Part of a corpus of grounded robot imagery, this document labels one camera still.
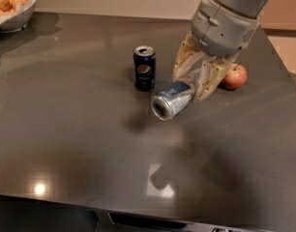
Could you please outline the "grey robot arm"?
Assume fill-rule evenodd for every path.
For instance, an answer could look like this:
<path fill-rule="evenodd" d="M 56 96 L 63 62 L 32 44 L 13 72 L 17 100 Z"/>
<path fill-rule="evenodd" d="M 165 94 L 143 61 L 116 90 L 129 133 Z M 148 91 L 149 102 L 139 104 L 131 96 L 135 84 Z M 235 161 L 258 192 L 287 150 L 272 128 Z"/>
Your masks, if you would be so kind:
<path fill-rule="evenodd" d="M 201 0 L 192 16 L 191 31 L 178 50 L 172 78 L 178 80 L 201 60 L 200 78 L 193 88 L 198 100 L 208 98 L 249 45 L 270 1 Z"/>

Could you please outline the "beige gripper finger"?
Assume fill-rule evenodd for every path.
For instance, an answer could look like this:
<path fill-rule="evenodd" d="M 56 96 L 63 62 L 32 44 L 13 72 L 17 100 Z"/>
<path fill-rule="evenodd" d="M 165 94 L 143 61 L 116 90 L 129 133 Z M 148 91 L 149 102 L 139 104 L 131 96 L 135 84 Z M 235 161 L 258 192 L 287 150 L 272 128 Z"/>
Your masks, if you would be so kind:
<path fill-rule="evenodd" d="M 204 58 L 200 68 L 200 78 L 195 84 L 194 98 L 197 101 L 204 101 L 215 91 L 232 68 L 236 58 L 236 54 L 225 57 L 214 56 Z"/>
<path fill-rule="evenodd" d="M 176 81 L 185 76 L 192 68 L 192 65 L 203 56 L 204 52 L 195 44 L 192 33 L 189 32 L 180 44 L 172 70 L 172 79 Z"/>

